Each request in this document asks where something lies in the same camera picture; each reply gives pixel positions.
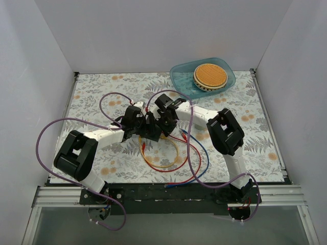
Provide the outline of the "black network switch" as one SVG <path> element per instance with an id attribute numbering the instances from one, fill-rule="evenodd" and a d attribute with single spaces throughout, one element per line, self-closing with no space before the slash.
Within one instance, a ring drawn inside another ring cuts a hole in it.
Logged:
<path id="1" fill-rule="evenodd" d="M 147 126 L 144 137 L 146 139 L 158 142 L 161 136 L 161 128 L 158 125 Z"/>

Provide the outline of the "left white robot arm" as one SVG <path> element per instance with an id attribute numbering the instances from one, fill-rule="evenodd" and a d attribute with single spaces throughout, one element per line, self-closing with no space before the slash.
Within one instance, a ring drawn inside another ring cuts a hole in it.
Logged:
<path id="1" fill-rule="evenodd" d="M 54 167 L 92 190 L 91 198 L 104 204 L 109 197 L 107 183 L 92 168 L 97 150 L 121 143 L 133 135 L 158 141 L 161 129 L 153 113 L 144 113 L 140 107 L 129 106 L 125 115 L 104 129 L 82 133 L 69 132 L 54 160 Z"/>

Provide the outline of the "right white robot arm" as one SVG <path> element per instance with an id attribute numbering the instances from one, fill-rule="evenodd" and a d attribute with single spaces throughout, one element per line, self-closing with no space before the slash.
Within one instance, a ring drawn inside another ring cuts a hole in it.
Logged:
<path id="1" fill-rule="evenodd" d="M 247 172 L 243 158 L 244 131 L 232 112 L 226 108 L 221 111 L 209 110 L 196 106 L 192 101 L 179 98 L 175 101 L 163 94 L 157 98 L 155 105 L 148 109 L 162 125 L 170 128 L 178 120 L 189 122 L 187 147 L 190 146 L 190 132 L 193 124 L 206 127 L 212 145 L 223 155 L 229 173 L 229 181 L 220 186 L 210 186 L 200 181 L 194 170 L 190 168 L 195 180 L 210 189 L 229 186 L 232 199 L 242 203 L 250 196 L 254 179 Z"/>

